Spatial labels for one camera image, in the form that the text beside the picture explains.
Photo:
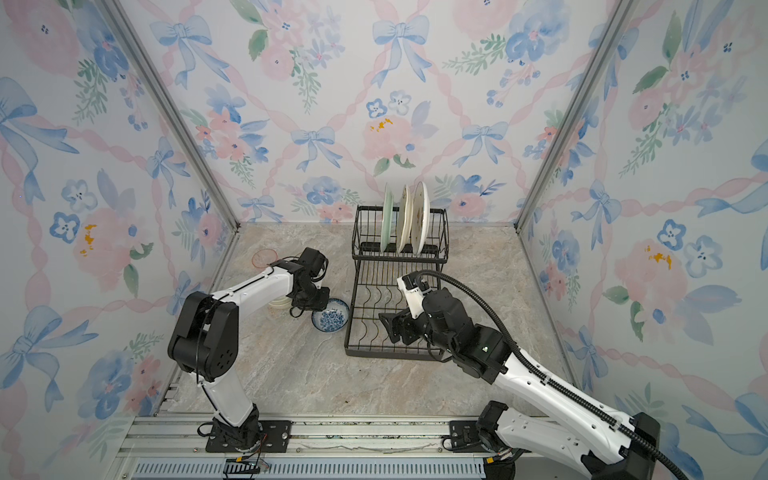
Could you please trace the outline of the white blue floral bowl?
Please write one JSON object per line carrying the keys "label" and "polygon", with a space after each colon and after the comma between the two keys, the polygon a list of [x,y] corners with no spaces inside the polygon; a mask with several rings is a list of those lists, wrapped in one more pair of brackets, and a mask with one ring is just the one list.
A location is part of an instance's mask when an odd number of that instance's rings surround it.
{"label": "white blue floral bowl", "polygon": [[328,300],[326,308],[312,313],[313,326],[323,333],[335,333],[344,328],[350,319],[349,305],[336,298]]}

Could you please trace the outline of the pink glass cup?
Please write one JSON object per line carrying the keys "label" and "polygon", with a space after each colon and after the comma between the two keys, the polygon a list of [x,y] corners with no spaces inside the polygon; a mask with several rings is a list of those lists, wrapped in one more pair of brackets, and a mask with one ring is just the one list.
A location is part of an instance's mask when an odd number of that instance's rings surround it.
{"label": "pink glass cup", "polygon": [[278,252],[274,249],[261,249],[251,257],[251,264],[257,270],[263,270],[279,260]]}

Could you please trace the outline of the black wire dish rack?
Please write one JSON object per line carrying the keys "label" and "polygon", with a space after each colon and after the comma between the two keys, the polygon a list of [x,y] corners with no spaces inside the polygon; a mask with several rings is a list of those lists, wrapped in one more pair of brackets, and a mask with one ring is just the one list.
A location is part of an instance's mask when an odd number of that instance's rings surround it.
{"label": "black wire dish rack", "polygon": [[384,208],[360,205],[356,209],[351,241],[355,277],[344,349],[351,357],[432,361],[440,355],[439,349],[428,346],[423,339],[409,345],[392,341],[379,316],[407,307],[397,287],[399,277],[423,269],[440,271],[447,263],[447,211],[430,210],[425,220],[425,243],[419,253],[409,244],[401,252],[396,251],[398,214],[399,208],[394,207],[390,236],[383,245]]}

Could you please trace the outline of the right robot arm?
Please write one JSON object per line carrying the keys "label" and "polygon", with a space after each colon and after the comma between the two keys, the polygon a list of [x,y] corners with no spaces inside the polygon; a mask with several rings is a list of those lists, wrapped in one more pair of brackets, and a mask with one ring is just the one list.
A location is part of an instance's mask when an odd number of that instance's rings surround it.
{"label": "right robot arm", "polygon": [[407,306],[379,316],[394,342],[424,340],[448,353],[464,373],[509,391],[546,414],[537,420],[491,401],[478,417],[479,442],[495,459],[520,450],[590,479],[652,477],[660,425],[592,399],[542,367],[501,331],[472,321],[447,289],[405,293]]}

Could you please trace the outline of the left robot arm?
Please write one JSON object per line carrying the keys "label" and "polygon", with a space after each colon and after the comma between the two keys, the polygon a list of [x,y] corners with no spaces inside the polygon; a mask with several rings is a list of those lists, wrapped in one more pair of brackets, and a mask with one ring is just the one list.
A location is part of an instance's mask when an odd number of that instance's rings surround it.
{"label": "left robot arm", "polygon": [[214,408],[210,434],[241,452],[261,443],[259,412],[245,393],[234,365],[240,322],[270,302],[286,298],[300,313],[328,306],[322,285],[329,261],[313,248],[272,262],[260,274],[228,289],[195,292],[183,301],[167,347],[168,357],[192,375]]}

